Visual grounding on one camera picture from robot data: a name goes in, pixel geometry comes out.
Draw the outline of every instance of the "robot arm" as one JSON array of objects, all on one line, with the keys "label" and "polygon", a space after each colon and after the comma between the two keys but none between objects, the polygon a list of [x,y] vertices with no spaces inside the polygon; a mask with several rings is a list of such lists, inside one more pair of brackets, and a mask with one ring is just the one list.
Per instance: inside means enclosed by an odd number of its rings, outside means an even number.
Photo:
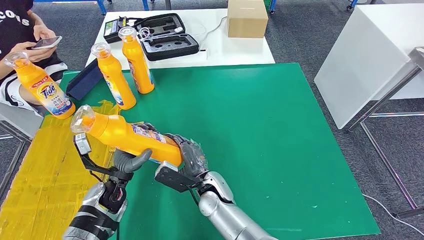
[{"label": "robot arm", "polygon": [[109,178],[104,183],[96,183],[88,190],[62,239],[107,240],[118,229],[127,208],[125,187],[133,178],[133,172],[149,160],[152,150],[146,149],[139,156],[116,150],[113,156],[114,166],[104,168],[90,159],[91,147],[85,133],[75,135],[73,141],[84,167],[90,170],[90,174],[94,175],[92,171],[95,171],[107,174]]},{"label": "robot arm", "polygon": [[225,179],[218,172],[208,170],[207,160],[197,143],[179,135],[167,136],[178,143],[184,167],[178,171],[175,166],[163,162],[155,172],[156,181],[180,193],[194,188],[199,196],[196,203],[201,214],[226,240],[277,240],[236,205]]}]

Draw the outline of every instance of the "white desk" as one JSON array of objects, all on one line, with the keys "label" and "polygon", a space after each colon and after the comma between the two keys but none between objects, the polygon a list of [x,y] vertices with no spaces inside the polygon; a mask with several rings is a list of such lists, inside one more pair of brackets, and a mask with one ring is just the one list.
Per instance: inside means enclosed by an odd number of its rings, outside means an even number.
[{"label": "white desk", "polygon": [[[357,5],[314,81],[337,127],[380,99],[424,46],[424,3]],[[424,98],[422,72],[392,99]]]},{"label": "white desk", "polygon": [[[161,11],[117,11],[108,12],[98,32],[95,43],[105,43],[103,38],[105,23],[121,17],[147,18],[155,15],[176,13],[180,16],[186,28],[185,32],[190,34],[200,43],[207,32],[216,28],[223,17],[227,16],[227,9],[195,9],[195,10],[161,10]],[[123,70],[128,70],[128,61],[122,54],[122,42],[110,44],[112,54],[122,64]],[[159,61],[148,61],[151,69],[195,67],[195,66],[218,66],[218,65],[245,65],[245,64],[273,64],[275,63],[267,40],[264,38],[228,38],[227,19],[222,25],[210,33],[202,49],[193,55],[175,57]],[[95,59],[90,54],[86,65]]]}]

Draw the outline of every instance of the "yellow tape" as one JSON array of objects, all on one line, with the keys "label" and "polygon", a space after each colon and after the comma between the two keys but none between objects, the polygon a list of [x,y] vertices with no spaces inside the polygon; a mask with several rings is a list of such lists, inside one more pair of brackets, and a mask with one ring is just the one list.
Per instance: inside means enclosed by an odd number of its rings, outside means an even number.
[{"label": "yellow tape", "polygon": [[[101,103],[93,107],[96,112],[119,113],[111,102]],[[71,118],[44,118],[1,206],[0,239],[61,239],[85,193],[96,183],[74,147],[70,122]],[[91,136],[88,140],[90,158],[108,167],[112,149]]]}]

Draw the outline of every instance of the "tide bottle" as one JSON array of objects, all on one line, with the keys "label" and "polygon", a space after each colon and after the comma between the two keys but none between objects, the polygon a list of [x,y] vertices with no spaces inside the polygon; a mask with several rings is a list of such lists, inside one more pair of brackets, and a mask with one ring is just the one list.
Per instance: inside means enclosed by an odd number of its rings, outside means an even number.
[{"label": "tide bottle", "polygon": [[137,40],[136,30],[126,26],[119,30],[118,35],[122,39],[122,53],[128,59],[129,69],[138,92],[150,93],[155,85],[145,62],[142,46]]},{"label": "tide bottle", "polygon": [[13,52],[5,57],[4,62],[16,71],[22,86],[53,116],[66,119],[75,112],[75,104],[41,67],[30,62],[26,52]]},{"label": "tide bottle", "polygon": [[97,58],[98,68],[103,74],[116,104],[124,110],[132,108],[136,104],[136,98],[122,74],[121,63],[111,54],[109,44],[96,43],[91,47],[91,53]]},{"label": "tide bottle", "polygon": [[85,132],[105,145],[138,156],[151,149],[155,162],[167,161],[174,166],[182,162],[178,145],[171,138],[152,130],[141,128],[137,123],[127,123],[120,115],[103,115],[94,112],[89,105],[82,105],[70,122],[74,133]]}]

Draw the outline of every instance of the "gray carpet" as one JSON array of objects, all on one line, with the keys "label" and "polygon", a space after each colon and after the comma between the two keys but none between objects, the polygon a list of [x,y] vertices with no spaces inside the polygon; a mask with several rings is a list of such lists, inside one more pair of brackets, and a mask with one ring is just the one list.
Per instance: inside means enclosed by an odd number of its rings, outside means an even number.
[{"label": "gray carpet", "polygon": [[[114,0],[112,5],[105,1],[109,11],[141,11],[140,0]],[[399,189],[382,164],[365,133],[338,130],[324,101],[313,83],[324,59],[348,20],[347,1],[340,0],[279,0],[276,13],[269,18],[266,38],[278,63],[299,62],[312,91],[321,106],[327,122],[352,170],[363,193],[375,197],[392,212],[408,210],[409,207]],[[156,0],[154,10],[164,10],[163,0]],[[173,0],[173,9],[226,8],[225,0]],[[97,5],[92,3],[35,3],[34,12],[63,40],[57,49],[59,56],[71,70],[81,70],[90,52],[103,16]],[[382,109],[384,111],[424,111],[422,99],[396,100]],[[424,137],[422,117],[399,117],[392,119],[370,119],[367,126],[374,133],[387,157],[392,161],[415,201],[424,205]],[[0,141],[4,159],[10,159],[16,143]],[[7,162],[0,163],[3,169]],[[344,240],[418,240],[424,239],[411,228],[392,220],[375,202],[368,205],[382,234],[338,238]],[[424,230],[424,216],[408,218],[406,221]]]}]

